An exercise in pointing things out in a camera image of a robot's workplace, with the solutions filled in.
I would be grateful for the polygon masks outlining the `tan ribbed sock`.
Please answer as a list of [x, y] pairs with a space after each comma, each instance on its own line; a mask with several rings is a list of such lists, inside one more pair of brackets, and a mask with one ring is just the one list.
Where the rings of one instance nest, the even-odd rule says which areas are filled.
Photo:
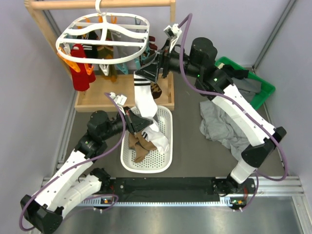
[[156, 146], [144, 139], [143, 137], [134, 138], [134, 149], [136, 152], [136, 157], [134, 163], [142, 162], [150, 151], [156, 150]]

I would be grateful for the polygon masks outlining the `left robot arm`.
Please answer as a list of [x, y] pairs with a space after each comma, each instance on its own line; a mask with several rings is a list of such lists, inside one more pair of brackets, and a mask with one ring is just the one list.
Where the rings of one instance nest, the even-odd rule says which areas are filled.
[[140, 132], [152, 124], [153, 120], [134, 114], [129, 107], [122, 108], [115, 119], [109, 119], [105, 111], [93, 112], [86, 134], [62, 167], [41, 190], [20, 201], [23, 218], [43, 234], [54, 233], [77, 205], [95, 193], [109, 191], [110, 176], [104, 169], [95, 168], [82, 182], [76, 182], [100, 155], [110, 153], [106, 140], [126, 131]]

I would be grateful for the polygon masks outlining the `white oval clip hanger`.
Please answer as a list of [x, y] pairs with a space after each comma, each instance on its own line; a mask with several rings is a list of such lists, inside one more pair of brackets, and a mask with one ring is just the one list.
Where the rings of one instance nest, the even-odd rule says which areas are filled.
[[[147, 19], [135, 14], [102, 12], [101, 1], [95, 1], [96, 13], [74, 20], [58, 37], [55, 47], [64, 61], [88, 64], [121, 64], [136, 59], [148, 45], [150, 24]], [[117, 24], [107, 20], [108, 16], [133, 18], [142, 24]], [[70, 47], [78, 45], [112, 46], [116, 48], [136, 47], [138, 51], [119, 58], [80, 58], [69, 54]]]

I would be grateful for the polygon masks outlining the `brown argyle sock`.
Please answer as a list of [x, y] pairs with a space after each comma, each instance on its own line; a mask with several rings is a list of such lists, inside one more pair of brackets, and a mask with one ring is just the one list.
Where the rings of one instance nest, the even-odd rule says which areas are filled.
[[160, 88], [160, 86], [157, 83], [152, 82], [150, 87], [153, 99], [160, 98], [162, 94], [162, 89]]

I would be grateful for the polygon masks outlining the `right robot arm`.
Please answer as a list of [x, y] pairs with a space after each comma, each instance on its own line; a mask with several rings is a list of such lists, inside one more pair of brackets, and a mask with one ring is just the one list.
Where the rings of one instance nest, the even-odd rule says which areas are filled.
[[217, 49], [204, 37], [193, 40], [189, 55], [179, 53], [166, 41], [164, 46], [149, 56], [144, 65], [135, 71], [138, 78], [156, 82], [158, 74], [166, 77], [169, 72], [179, 72], [196, 79], [192, 88], [206, 96], [220, 107], [238, 125], [248, 139], [249, 145], [242, 152], [242, 158], [226, 178], [226, 184], [233, 193], [245, 188], [245, 181], [272, 153], [280, 148], [286, 135], [283, 127], [274, 127], [256, 112], [245, 100], [233, 80], [215, 65]]

